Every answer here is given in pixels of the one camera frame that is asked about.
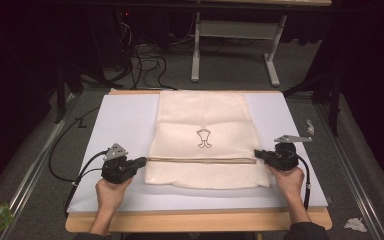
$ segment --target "folded cloth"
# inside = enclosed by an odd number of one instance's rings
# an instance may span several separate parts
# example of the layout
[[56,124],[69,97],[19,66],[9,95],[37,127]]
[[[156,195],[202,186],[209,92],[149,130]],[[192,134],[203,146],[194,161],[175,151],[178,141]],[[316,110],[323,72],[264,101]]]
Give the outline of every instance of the folded cloth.
[[269,186],[254,156],[257,131],[243,93],[160,93],[145,182],[188,188]]

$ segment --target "human hand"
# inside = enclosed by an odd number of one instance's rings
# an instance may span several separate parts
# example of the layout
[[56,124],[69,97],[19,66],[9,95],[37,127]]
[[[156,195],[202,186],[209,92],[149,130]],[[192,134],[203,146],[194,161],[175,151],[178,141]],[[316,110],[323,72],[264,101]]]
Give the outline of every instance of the human hand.
[[275,176],[277,187],[285,197],[300,196],[304,172],[301,168],[295,167],[289,171],[279,171],[269,165],[267,168]]
[[301,200],[301,187],[304,180],[304,172],[301,168],[295,167],[289,171],[279,171],[268,165],[267,167],[275,176],[277,187],[285,197],[291,223],[311,222]]
[[98,197],[98,212],[89,230],[90,233],[105,236],[108,234],[111,219],[120,207],[124,199],[124,192],[133,178],[120,184],[107,182],[105,179],[99,180],[96,185],[96,195]]
[[116,211],[123,202],[124,192],[132,180],[133,178],[130,178],[120,184],[110,183],[105,179],[99,180],[95,185],[99,209]]

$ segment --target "sleeve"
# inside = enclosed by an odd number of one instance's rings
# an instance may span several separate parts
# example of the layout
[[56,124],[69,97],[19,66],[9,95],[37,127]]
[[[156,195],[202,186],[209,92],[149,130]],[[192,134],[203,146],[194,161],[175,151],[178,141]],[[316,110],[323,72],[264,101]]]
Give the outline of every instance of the sleeve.
[[329,240],[324,227],[312,222],[301,222],[291,225],[283,240]]
[[78,233],[73,240],[112,240],[111,235],[101,236],[92,233]]

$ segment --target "white tabletop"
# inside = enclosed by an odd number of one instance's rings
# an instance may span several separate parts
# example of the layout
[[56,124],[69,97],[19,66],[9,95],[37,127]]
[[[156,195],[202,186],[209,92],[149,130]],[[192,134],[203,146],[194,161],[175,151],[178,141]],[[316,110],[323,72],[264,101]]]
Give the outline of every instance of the white tabletop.
[[[250,112],[256,125],[260,144],[265,150],[274,150],[275,138],[284,134],[298,136],[298,131],[280,92],[245,93]],[[154,124],[159,94],[121,94],[104,97],[93,129],[83,165],[96,153],[114,143],[120,144],[129,154],[128,159],[146,157],[154,136]],[[310,168],[310,207],[326,207],[327,202],[313,171],[302,143],[295,143],[297,153]],[[102,167],[97,158],[90,166]],[[271,178],[270,188],[257,187],[239,190],[195,190],[169,185],[147,185],[140,169],[126,191],[120,212],[268,209],[285,207],[285,201]],[[91,172],[81,181],[68,208],[69,213],[97,211],[95,183],[101,171]]]

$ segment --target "black logo on fabric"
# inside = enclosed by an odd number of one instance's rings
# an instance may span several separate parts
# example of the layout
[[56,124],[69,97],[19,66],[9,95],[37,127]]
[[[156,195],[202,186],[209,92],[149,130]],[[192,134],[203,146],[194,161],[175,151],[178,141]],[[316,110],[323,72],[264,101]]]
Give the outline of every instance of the black logo on fabric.
[[199,130],[198,132],[199,137],[201,138],[201,143],[198,144],[198,147],[200,148],[203,148],[203,147],[207,147],[207,148],[210,148],[211,147],[211,144],[208,143],[208,136],[210,136],[210,131],[207,130],[207,129],[201,129]]

